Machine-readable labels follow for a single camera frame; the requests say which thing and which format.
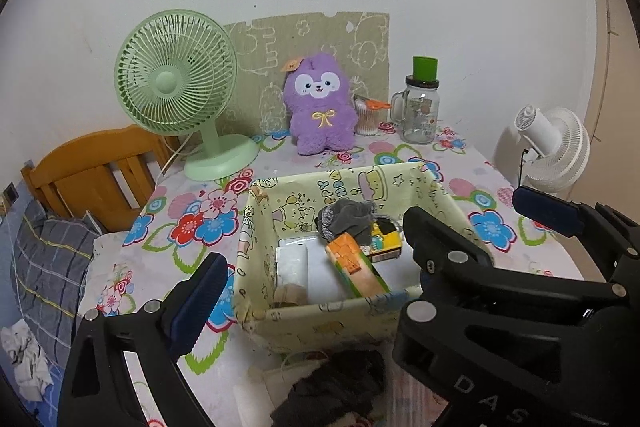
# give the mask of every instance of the beige door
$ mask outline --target beige door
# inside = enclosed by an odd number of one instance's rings
[[[591,156],[568,199],[612,206],[640,223],[640,47],[626,0],[596,0],[596,71],[585,125]],[[577,242],[565,248],[587,279],[599,272]]]

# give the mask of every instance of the floral tablecloth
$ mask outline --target floral tablecloth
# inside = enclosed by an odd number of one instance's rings
[[[166,178],[127,235],[101,295],[94,302],[85,299],[81,305],[86,309],[98,307],[106,315],[133,312],[150,299],[163,299],[177,282],[188,279],[207,252],[224,254],[228,262],[226,289],[193,351],[178,361],[196,397],[218,427],[241,425],[233,386],[248,368],[256,365],[272,369],[280,367],[282,361],[252,344],[236,325],[231,309],[241,214],[253,180],[315,169],[424,162],[448,187],[489,246],[498,267],[581,279],[552,233],[513,210],[513,187],[500,172],[448,126],[438,128],[433,144],[414,146],[403,143],[391,124],[382,123],[376,136],[359,136],[353,150],[317,156],[298,156],[288,132],[255,136],[254,140],[260,146],[260,154],[251,166],[233,176],[198,183],[177,169]],[[274,217],[281,216],[283,225],[294,229],[299,226],[298,217],[319,208],[312,208],[302,198],[287,200],[280,210],[274,212]],[[149,425],[162,427],[137,358],[127,355],[127,363]]]

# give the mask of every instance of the fan base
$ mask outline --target fan base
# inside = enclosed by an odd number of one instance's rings
[[[219,180],[244,169],[260,150],[256,142],[240,134],[221,136],[218,146],[219,151],[214,155],[202,150],[187,156],[184,175],[197,182]]]

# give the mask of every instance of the screw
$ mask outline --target screw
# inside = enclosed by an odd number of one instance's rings
[[[155,313],[160,309],[161,303],[158,300],[152,300],[145,304],[145,312]]]
[[[447,257],[454,263],[466,263],[469,260],[469,256],[461,250],[451,250]]]
[[[406,308],[406,315],[414,322],[432,321],[436,312],[436,306],[429,301],[414,301]]]
[[[611,289],[618,297],[626,297],[626,288],[622,284],[614,284]]]
[[[91,308],[84,314],[84,318],[88,321],[94,321],[98,318],[98,315],[100,315],[100,310],[98,308]]]

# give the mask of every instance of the green desk fan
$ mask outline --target green desk fan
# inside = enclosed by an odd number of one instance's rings
[[[196,181],[224,178],[258,155],[238,134],[218,136],[216,118],[236,84],[236,53],[225,31],[207,16],[167,10],[140,23],[118,54],[115,87],[139,126],[165,136],[199,130],[202,150],[187,157],[184,174]]]

